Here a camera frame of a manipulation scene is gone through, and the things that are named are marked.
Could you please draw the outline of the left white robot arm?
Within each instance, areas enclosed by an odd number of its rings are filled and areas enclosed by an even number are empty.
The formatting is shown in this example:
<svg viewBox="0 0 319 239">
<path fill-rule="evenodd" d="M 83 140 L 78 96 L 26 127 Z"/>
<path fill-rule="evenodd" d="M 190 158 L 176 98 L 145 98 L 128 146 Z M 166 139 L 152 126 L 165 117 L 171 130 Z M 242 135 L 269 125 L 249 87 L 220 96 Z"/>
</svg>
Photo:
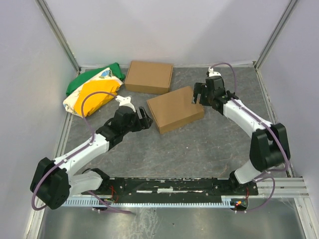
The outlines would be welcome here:
<svg viewBox="0 0 319 239">
<path fill-rule="evenodd" d="M 47 157 L 41 159 L 30 185 L 32 208 L 36 211 L 43 209 L 35 205 L 36 198 L 54 210 L 70 196 L 99 189 L 108 179 L 107 174 L 99 169 L 91 169 L 80 175 L 77 172 L 122 142 L 126 134 L 148 129 L 152 123 L 153 120 L 143 107 L 134 111 L 128 106 L 120 106 L 114 116 L 80 146 L 53 160 Z"/>
</svg>

